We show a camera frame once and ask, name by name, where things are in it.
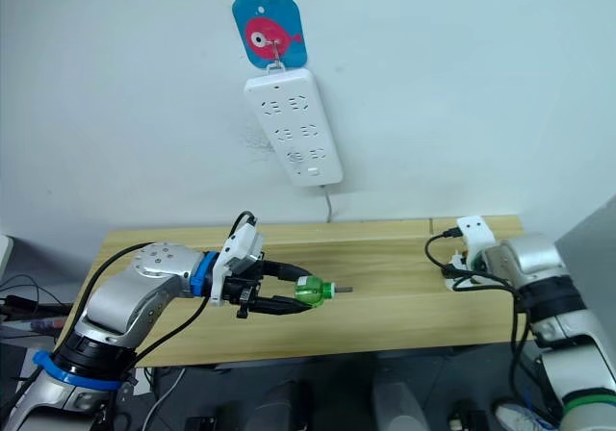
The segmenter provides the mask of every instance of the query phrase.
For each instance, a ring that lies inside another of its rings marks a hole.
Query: white mount
[[[313,74],[305,69],[246,82],[244,93],[296,186],[339,183],[343,169]]]
[[[466,256],[466,264],[463,263],[464,258],[461,254],[455,253],[451,257],[450,263],[458,269],[472,270],[472,264],[475,258],[481,251],[490,246],[497,244],[497,240],[492,233],[492,230],[483,220],[481,216],[464,216],[456,221],[458,227],[462,231],[462,239],[468,250]],[[480,284],[492,284],[493,282],[485,277],[476,275],[473,279]],[[449,289],[455,284],[458,279],[446,279],[446,285]],[[468,280],[462,282],[460,287],[472,287],[474,284]]]

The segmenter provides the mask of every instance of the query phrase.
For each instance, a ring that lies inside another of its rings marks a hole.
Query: wooden table
[[[520,235],[516,216],[487,217],[498,238]],[[189,328],[143,359],[142,366],[175,366],[312,356],[343,352],[505,342],[511,297],[505,292],[454,293],[424,256],[426,239],[455,225],[452,218],[393,222],[259,225],[268,259],[311,270],[354,287],[316,310],[291,316],[235,317],[236,306],[206,307]],[[92,269],[118,250],[143,241],[175,241],[219,250],[228,227],[112,232]],[[460,239],[437,241],[449,259]],[[105,275],[125,268],[130,255]],[[261,295],[293,295],[293,284],[266,277]],[[142,346],[186,320],[200,298],[172,301]]]

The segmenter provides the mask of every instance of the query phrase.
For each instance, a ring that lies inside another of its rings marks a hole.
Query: fish sticker
[[[299,9],[293,0],[236,0],[233,15],[246,55],[255,66],[267,68],[274,63],[275,51],[286,67],[306,64]]]
[[[292,41],[302,42],[301,34],[290,36],[278,23],[267,17],[254,17],[246,24],[244,37],[248,38],[250,49],[263,59],[276,59],[273,45],[281,58]]]

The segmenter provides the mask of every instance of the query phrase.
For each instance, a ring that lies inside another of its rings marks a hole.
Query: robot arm
[[[89,429],[110,394],[126,380],[137,361],[136,348],[173,298],[205,297],[217,306],[226,300],[240,306],[240,318],[249,311],[285,315],[312,309],[293,298],[258,296],[264,274],[290,281],[310,275],[300,267],[264,261],[262,245],[263,237],[250,221],[219,253],[170,242],[137,251],[126,269],[93,293],[60,347],[51,355],[37,353],[40,372],[4,429],[49,429],[56,424],[67,429],[69,423]]]
[[[560,429],[614,429],[616,353],[553,243],[540,235],[497,243],[480,216],[460,218],[458,228],[469,252],[466,258],[454,255],[452,266],[487,271],[518,292],[535,340],[545,348],[546,376],[563,406]]]

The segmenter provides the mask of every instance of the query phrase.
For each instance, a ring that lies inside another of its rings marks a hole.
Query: green object
[[[313,308],[323,304],[325,299],[332,299],[336,293],[336,284],[323,282],[316,275],[306,275],[297,279],[295,299],[310,304]]]
[[[567,404],[565,404],[565,410],[563,415],[567,415],[569,412],[571,412],[576,407],[579,407],[580,405],[597,403],[616,405],[616,396],[609,394],[593,394],[570,400],[569,402],[567,402]]]

